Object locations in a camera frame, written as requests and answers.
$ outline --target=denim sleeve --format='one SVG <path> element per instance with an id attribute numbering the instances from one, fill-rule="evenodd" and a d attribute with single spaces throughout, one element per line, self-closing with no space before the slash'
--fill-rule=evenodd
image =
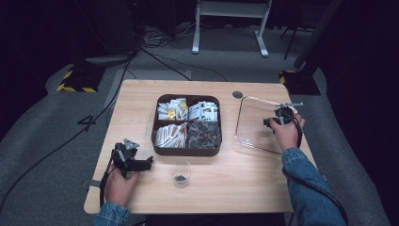
<path id="1" fill-rule="evenodd" d="M 125 207 L 113 202 L 106 202 L 94 218 L 94 226 L 125 225 L 129 215 L 130 211 Z"/>
<path id="2" fill-rule="evenodd" d="M 298 148 L 285 151 L 282 154 L 282 164 L 292 176 L 331 193 L 317 168 Z M 298 225 L 346 225 L 336 205 L 317 191 L 291 180 L 288 181 L 288 191 Z"/>

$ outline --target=small plastic cup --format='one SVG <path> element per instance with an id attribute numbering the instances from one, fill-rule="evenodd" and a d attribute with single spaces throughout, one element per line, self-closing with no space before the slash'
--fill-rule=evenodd
<path id="1" fill-rule="evenodd" d="M 178 160 L 170 166 L 169 174 L 173 183 L 178 188 L 188 186 L 188 181 L 191 176 L 192 167 L 190 163 L 183 160 Z"/>

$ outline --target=white object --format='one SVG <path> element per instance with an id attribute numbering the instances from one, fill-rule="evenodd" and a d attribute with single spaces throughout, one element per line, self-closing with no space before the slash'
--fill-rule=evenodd
<path id="1" fill-rule="evenodd" d="M 266 46 L 263 40 L 264 26 L 269 15 L 272 0 L 267 0 L 266 4 L 258 3 L 233 3 L 233 2 L 208 2 L 197 1 L 196 11 L 196 33 L 194 35 L 192 53 L 200 51 L 200 16 L 228 16 L 228 17 L 248 17 L 262 18 L 261 29 L 255 31 L 255 39 L 258 42 L 263 57 L 268 57 Z"/>

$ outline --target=black strap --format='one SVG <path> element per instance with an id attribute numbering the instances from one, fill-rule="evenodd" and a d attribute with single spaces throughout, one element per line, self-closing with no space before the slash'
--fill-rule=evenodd
<path id="1" fill-rule="evenodd" d="M 109 157 L 108 166 L 106 167 L 103 178 L 101 179 L 101 182 L 100 182 L 100 208 L 103 207 L 103 205 L 104 205 L 105 185 L 106 185 L 106 181 L 108 180 L 108 176 L 109 176 L 108 171 L 109 171 L 109 168 L 111 167 L 112 157 L 114 156 L 114 154 L 115 154 L 115 151 L 112 150 L 111 156 Z"/>
<path id="2" fill-rule="evenodd" d="M 309 183 L 305 180 L 299 179 L 294 177 L 293 175 L 289 174 L 285 169 L 282 169 L 282 174 L 284 174 L 284 176 L 292 181 L 295 181 L 297 183 L 302 184 L 303 186 L 306 186 L 310 189 L 313 189 L 315 191 L 317 191 L 318 193 L 324 195 L 325 197 L 327 197 L 329 200 L 332 201 L 332 203 L 334 203 L 338 210 L 340 211 L 341 215 L 343 216 L 343 220 L 345 221 L 346 225 L 348 225 L 348 216 L 346 214 L 345 209 L 343 208 L 343 206 L 341 205 L 341 203 L 338 201 L 337 198 L 335 198 L 331 193 L 329 193 L 328 191 L 324 190 L 323 188 L 321 188 L 320 186 L 316 186 L 312 183 Z"/>

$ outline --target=handheld controller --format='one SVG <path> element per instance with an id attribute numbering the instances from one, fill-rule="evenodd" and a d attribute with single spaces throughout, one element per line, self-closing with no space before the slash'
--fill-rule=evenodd
<path id="1" fill-rule="evenodd" d="M 287 123 L 290 123 L 291 121 L 294 121 L 295 127 L 298 132 L 298 141 L 297 141 L 297 147 L 300 147 L 300 143 L 302 141 L 302 128 L 300 127 L 297 119 L 294 118 L 295 114 L 295 109 L 292 108 L 294 105 L 303 105 L 303 103 L 300 104 L 279 104 L 278 109 L 275 110 L 276 117 L 275 118 L 267 118 L 263 120 L 263 125 L 266 125 L 269 128 L 272 128 L 270 126 L 271 121 L 275 121 L 277 124 L 284 125 Z"/>
<path id="2" fill-rule="evenodd" d="M 292 121 L 292 118 L 294 117 L 294 111 L 288 106 L 281 107 L 279 109 L 275 110 L 276 113 L 276 118 L 267 118 L 263 120 L 263 125 L 270 127 L 270 121 L 275 121 L 276 123 L 283 125 L 283 124 L 288 124 Z"/>
<path id="3" fill-rule="evenodd" d="M 124 178 L 126 178 L 128 171 L 145 171 L 151 169 L 153 159 L 152 156 L 147 158 L 147 160 L 135 160 L 137 148 L 139 146 L 140 145 L 129 139 L 124 139 L 123 144 L 115 144 L 115 149 L 112 150 L 108 166 L 106 167 L 103 179 L 100 182 L 100 207 L 102 207 L 104 204 L 105 185 L 109 174 L 112 172 L 112 170 L 109 172 L 112 161 L 114 162 L 115 168 L 120 170 Z"/>
<path id="4" fill-rule="evenodd" d="M 126 178 L 128 171 L 145 171 L 150 170 L 153 157 L 147 160 L 135 160 L 137 148 L 140 146 L 129 139 L 124 139 L 124 144 L 116 143 L 115 149 L 112 150 L 112 160 L 114 166 L 120 169 L 122 176 Z"/>

